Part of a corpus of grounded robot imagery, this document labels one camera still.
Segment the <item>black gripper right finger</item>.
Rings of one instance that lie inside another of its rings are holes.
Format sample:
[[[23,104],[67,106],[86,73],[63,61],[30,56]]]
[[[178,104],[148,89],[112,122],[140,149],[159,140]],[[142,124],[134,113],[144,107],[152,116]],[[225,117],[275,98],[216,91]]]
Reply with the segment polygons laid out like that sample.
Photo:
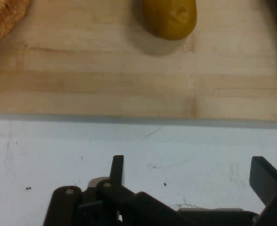
[[[265,205],[253,224],[277,226],[277,169],[264,157],[252,157],[249,184]]]

